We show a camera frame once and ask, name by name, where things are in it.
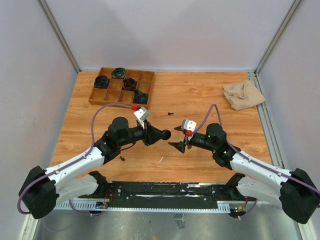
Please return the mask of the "black round charging case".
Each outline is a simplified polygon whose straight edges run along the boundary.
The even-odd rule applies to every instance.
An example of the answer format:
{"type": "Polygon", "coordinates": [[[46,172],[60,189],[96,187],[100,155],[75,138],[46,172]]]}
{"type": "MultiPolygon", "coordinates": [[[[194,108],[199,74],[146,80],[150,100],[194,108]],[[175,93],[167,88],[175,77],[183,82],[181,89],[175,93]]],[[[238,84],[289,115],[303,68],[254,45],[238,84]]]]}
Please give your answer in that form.
{"type": "Polygon", "coordinates": [[[171,131],[168,129],[165,129],[162,131],[162,140],[166,141],[169,140],[171,137],[171,131]]]}

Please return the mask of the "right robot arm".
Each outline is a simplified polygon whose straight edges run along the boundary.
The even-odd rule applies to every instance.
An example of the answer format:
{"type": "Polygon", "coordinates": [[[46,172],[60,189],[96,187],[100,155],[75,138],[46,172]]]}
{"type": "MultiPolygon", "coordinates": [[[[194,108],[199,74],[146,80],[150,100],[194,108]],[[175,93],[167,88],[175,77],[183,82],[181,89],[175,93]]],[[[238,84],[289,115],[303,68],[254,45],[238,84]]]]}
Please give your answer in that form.
{"type": "Polygon", "coordinates": [[[169,145],[181,153],[191,147],[208,150],[219,166],[237,172],[226,188],[230,199],[244,196],[262,200],[281,208],[300,224],[306,224],[320,206],[320,191],[304,170],[288,170],[252,157],[227,141],[220,124],[209,124],[204,134],[192,132],[191,126],[176,130],[184,133],[184,140],[169,145]]]}

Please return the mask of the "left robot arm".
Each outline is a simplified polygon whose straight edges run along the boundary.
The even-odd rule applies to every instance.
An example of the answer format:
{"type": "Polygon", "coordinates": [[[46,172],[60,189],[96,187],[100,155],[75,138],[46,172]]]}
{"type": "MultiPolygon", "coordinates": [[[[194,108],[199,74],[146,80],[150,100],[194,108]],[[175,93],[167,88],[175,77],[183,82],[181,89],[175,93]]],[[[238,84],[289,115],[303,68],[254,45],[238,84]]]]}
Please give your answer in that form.
{"type": "Polygon", "coordinates": [[[169,130],[160,130],[147,120],[130,128],[126,118],[117,117],[103,136],[78,156],[46,169],[32,168],[18,193],[17,209],[41,219],[56,205],[78,196],[93,194],[101,198],[107,193],[107,185],[90,174],[80,175],[116,158],[124,145],[142,141],[150,146],[170,137],[169,130]]]}

